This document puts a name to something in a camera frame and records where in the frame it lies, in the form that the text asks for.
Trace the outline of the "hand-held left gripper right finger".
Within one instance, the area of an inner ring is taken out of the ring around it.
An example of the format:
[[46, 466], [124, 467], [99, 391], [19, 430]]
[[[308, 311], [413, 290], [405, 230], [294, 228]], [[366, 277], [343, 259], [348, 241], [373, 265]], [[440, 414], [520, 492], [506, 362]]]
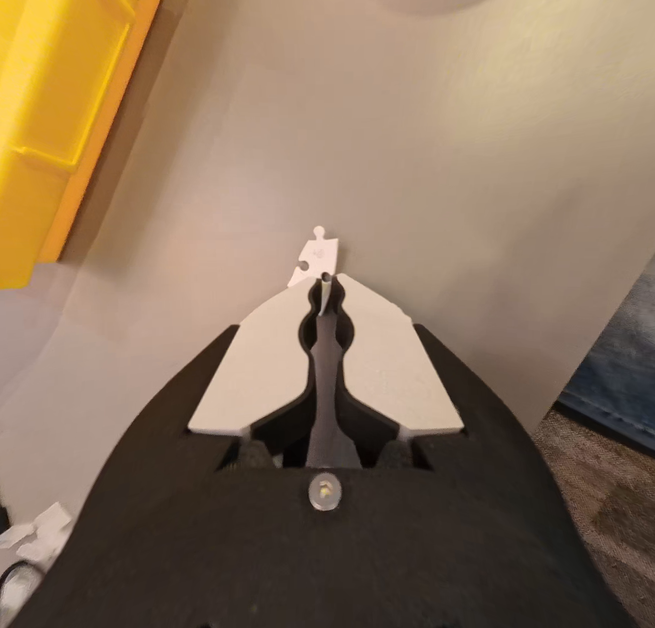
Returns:
[[401, 439], [445, 435], [464, 423], [414, 324], [399, 306], [345, 273], [340, 309], [352, 325], [343, 346], [346, 392], [391, 421]]

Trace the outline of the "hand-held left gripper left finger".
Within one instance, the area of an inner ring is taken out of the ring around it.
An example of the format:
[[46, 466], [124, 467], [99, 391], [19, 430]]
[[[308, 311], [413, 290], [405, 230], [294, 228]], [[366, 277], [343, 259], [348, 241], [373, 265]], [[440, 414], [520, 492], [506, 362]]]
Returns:
[[303, 280], [241, 321], [187, 425], [218, 436], [307, 436], [316, 416], [317, 305], [321, 284]]

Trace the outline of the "white puzzle piece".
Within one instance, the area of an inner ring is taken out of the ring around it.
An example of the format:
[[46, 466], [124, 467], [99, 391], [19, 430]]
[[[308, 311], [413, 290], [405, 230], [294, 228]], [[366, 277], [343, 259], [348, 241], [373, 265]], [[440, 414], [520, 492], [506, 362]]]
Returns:
[[288, 283], [288, 288], [291, 288], [304, 280], [315, 279], [321, 282], [320, 317], [324, 315], [330, 300], [338, 254], [339, 239], [327, 239], [323, 226], [314, 227], [313, 237], [303, 246]]

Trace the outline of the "clear plastic bag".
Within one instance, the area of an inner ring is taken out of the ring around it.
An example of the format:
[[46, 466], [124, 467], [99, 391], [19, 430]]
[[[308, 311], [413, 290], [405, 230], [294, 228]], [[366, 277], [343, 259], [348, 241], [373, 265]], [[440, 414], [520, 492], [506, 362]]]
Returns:
[[43, 582], [68, 541], [72, 517], [58, 502], [26, 523], [1, 506], [1, 623], [8, 624]]

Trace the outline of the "large yellow plastic bin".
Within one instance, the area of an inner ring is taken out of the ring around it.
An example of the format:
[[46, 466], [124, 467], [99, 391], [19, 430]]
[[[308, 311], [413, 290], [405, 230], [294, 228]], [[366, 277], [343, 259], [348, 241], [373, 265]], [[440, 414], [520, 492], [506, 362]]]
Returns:
[[1, 0], [1, 288], [56, 262], [161, 0]]

